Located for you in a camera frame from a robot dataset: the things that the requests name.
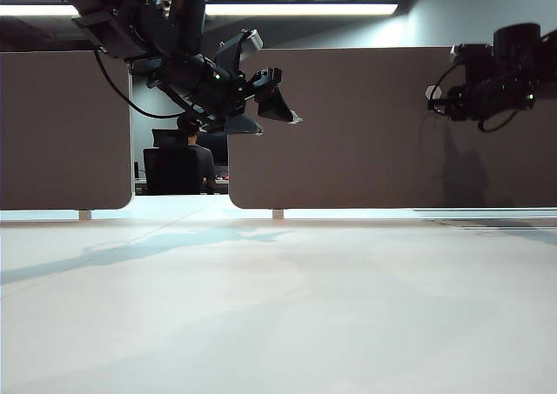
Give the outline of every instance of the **fluorescent light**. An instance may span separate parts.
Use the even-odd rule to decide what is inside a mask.
[[[0,16],[79,16],[79,13],[73,5],[68,4],[0,4]]]
[[[256,3],[207,4],[207,16],[389,16],[397,4],[370,3]],[[0,16],[78,16],[69,4],[8,5],[0,4]]]
[[[207,4],[207,16],[388,16],[397,4],[267,3]]]

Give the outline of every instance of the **black robotic arm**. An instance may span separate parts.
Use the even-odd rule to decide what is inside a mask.
[[[80,14],[75,22],[100,50],[124,60],[132,74],[148,77],[150,88],[163,91],[184,110],[180,115],[197,119],[207,131],[260,133],[245,115],[251,98],[262,117],[300,120],[280,94],[280,69],[261,70],[250,80],[239,70],[240,60],[262,46],[256,30],[244,30],[221,45],[214,61],[199,53],[204,0],[69,2]]]
[[[454,46],[453,67],[430,92],[428,109],[454,121],[475,120],[480,130],[498,130],[521,110],[530,110],[536,99],[556,98],[557,31],[540,35],[535,23],[516,24],[497,30],[493,46]],[[466,81],[452,87],[446,97],[433,98],[442,79],[464,65]],[[485,122],[503,111],[511,116],[495,128]]]

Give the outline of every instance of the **office chair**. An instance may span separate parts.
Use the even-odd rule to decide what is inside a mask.
[[[151,196],[200,194],[203,178],[195,150],[181,148],[143,149],[147,194]]]

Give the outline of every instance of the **desk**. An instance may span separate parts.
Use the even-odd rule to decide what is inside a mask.
[[[228,194],[228,179],[216,179],[217,189],[215,194]],[[135,191],[136,196],[146,196],[147,193],[147,180],[145,178],[135,178]]]
[[[137,197],[85,224],[2,212],[1,391],[555,393],[557,220],[435,213],[277,224],[228,196]]]

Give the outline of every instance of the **gray cubicle divider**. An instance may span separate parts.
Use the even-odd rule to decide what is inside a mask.
[[[262,50],[248,74],[283,69],[304,122],[258,120],[229,141],[229,192],[242,208],[557,206],[557,102],[486,134],[426,111],[448,48]],[[442,87],[462,82],[457,71]],[[256,114],[254,106],[251,114]],[[502,119],[494,118],[493,124]]]
[[[125,65],[105,59],[128,93]],[[115,209],[132,196],[130,110],[92,52],[0,54],[0,208]]]

